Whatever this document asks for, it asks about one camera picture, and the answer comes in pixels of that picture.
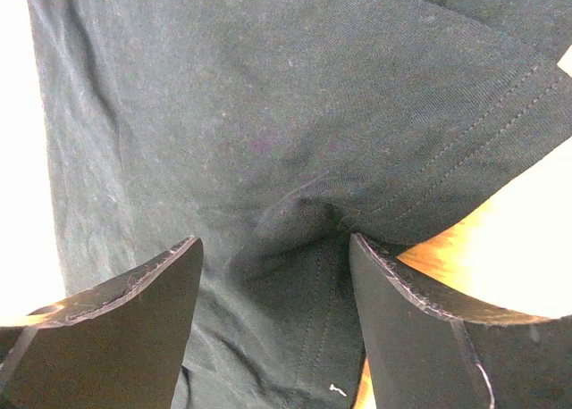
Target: seam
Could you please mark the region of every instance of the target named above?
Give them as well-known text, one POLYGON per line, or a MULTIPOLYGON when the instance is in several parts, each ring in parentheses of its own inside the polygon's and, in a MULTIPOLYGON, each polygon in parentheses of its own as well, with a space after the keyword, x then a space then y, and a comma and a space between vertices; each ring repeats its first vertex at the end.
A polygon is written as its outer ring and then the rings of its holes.
MULTIPOLYGON (((322 331, 322 336, 320 337, 320 346, 318 347, 318 352, 316 353, 314 362, 312 363, 312 370, 310 371, 310 380, 314 379, 315 371, 318 367, 318 364, 320 363, 320 360, 322 359, 322 355, 324 354, 325 340, 328 335, 328 332, 330 331, 330 326, 332 324, 332 308, 333 308, 333 301, 335 295, 335 282, 336 282, 335 268, 333 266, 330 271, 330 278, 332 282, 330 284, 330 295, 328 298, 328 313, 325 316, 324 330, 322 331)), ((306 398, 302 403, 303 404, 306 403, 308 399, 309 396, 306 396, 306 398)))
MULTIPOLYGON (((323 272, 322 257, 320 257, 320 260, 317 262, 317 269, 318 270, 317 270, 317 274, 315 275, 314 288, 317 287, 317 284, 320 280, 320 277, 322 276, 322 272, 323 272)), ((309 347, 308 338, 310 336, 310 330, 312 329, 312 324, 314 324, 314 318, 315 318, 315 304, 312 304, 312 308, 310 310, 310 318, 307 321, 306 331, 304 332, 304 344, 302 345, 302 352, 300 353, 298 365, 296 366, 296 371, 294 373, 294 388, 295 389, 299 388, 299 375, 300 375, 300 371, 302 369, 302 363, 304 362, 305 355, 306 355, 308 347, 309 347)))
MULTIPOLYGON (((433 165, 435 162, 437 162, 441 157, 443 157, 443 155, 445 153, 447 153, 449 150, 451 150, 454 146, 456 146, 458 144, 458 142, 463 139, 470 131, 474 130, 477 126, 479 126, 479 124, 486 119, 489 114, 491 114, 495 108, 499 107, 500 105, 502 105, 502 103, 504 102, 505 99, 507 99, 507 97, 512 94, 513 92, 515 92, 517 89, 520 88, 520 86, 528 79, 530 78, 530 76, 532 76, 534 74, 534 72, 538 69, 538 66, 533 67, 532 70, 530 70, 527 74, 524 75, 524 77, 515 85, 513 86, 511 89, 509 89, 507 92, 505 92, 500 98, 499 100, 491 107, 489 108, 489 110, 486 111, 485 114, 483 114, 481 117, 479 117, 475 123, 473 123, 471 126, 469 126, 468 128, 466 128, 457 138, 455 138, 453 141, 451 141, 448 145, 446 145, 441 152, 439 152, 438 154, 436 154, 428 163, 426 163, 419 171, 417 171, 415 173, 415 175, 412 176, 412 180, 416 180, 423 172, 425 172, 425 170, 427 168, 429 168, 431 165, 433 165)), ((413 186, 415 185, 415 183, 413 184, 407 184, 402 190, 400 190, 397 194, 393 195, 388 201, 386 201, 384 204, 377 205, 370 213, 378 213, 380 211, 383 211, 385 208, 387 208, 388 206, 390 206, 399 196, 401 196, 404 192, 408 191, 409 189, 411 189, 413 186)))
POLYGON ((545 97, 549 92, 551 92, 552 90, 554 90, 558 84, 562 81, 562 77, 559 77, 554 83, 552 83, 547 89, 545 89, 539 96, 537 96, 535 99, 533 99, 530 104, 528 104, 520 113, 518 113, 514 118, 512 118, 504 127, 502 127, 501 129, 499 129, 499 131, 494 134, 494 136, 489 139, 486 143, 482 144, 480 147, 478 147, 475 151, 473 151, 471 154, 468 154, 467 156, 465 156, 465 158, 463 158, 461 161, 459 161, 455 166, 453 166, 450 170, 447 171, 447 173, 445 175, 443 175, 443 177, 436 182, 435 184, 433 184, 429 190, 427 191, 427 193, 425 193, 423 196, 421 196, 410 208, 408 208, 404 213, 402 213, 401 215, 395 217, 394 219, 391 219, 389 221, 387 221, 388 223, 393 223, 395 221, 399 221, 402 218, 406 217, 407 215, 409 215, 411 212, 413 212, 414 210, 416 210, 419 206, 421 206, 423 204, 423 202, 434 193, 434 190, 439 187, 454 171, 456 171, 459 167, 463 166, 469 159, 471 159, 473 156, 480 154, 488 145, 490 145, 494 140, 496 140, 500 135, 502 135, 504 132, 506 132, 507 130, 509 130, 517 121, 518 119, 520 119, 524 114, 528 113, 543 97, 545 97))

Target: wooden surface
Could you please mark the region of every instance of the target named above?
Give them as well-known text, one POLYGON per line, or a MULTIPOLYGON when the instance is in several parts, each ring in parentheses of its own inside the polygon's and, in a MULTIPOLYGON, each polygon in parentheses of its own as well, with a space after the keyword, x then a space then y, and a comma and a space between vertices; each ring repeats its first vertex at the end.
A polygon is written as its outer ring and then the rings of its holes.
MULTIPOLYGON (((493 305, 550 318, 570 315, 570 176, 572 138, 464 220, 398 258, 493 305)), ((371 384, 366 361, 354 409, 375 409, 371 384)))

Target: t-shirt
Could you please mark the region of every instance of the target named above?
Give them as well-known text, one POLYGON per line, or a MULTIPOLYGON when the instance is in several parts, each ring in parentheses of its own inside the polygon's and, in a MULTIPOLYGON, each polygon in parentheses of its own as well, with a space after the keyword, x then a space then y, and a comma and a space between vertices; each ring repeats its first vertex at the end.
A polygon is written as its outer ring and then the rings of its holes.
POLYGON ((68 293, 204 242, 177 409, 351 407, 350 233, 412 246, 572 136, 572 0, 29 8, 68 293))

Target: purple stain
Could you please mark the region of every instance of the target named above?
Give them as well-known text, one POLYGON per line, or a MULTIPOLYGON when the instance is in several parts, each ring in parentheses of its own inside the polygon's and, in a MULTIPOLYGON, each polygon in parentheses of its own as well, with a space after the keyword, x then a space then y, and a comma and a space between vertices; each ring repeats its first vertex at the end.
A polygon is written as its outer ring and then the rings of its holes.
POLYGON ((328 144, 328 150, 330 150, 330 152, 337 152, 340 149, 340 147, 338 146, 338 143, 336 143, 335 141, 330 141, 330 143, 328 144))
POLYGON ((270 143, 265 138, 253 139, 250 141, 250 149, 253 153, 264 154, 272 149, 270 143))

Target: white background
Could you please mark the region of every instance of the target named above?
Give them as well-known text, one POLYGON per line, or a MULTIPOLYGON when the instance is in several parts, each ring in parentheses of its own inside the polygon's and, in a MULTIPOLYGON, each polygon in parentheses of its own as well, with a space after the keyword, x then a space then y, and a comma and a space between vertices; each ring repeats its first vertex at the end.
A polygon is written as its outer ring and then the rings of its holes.
POLYGON ((0 317, 64 297, 26 0, 0 0, 0 317))

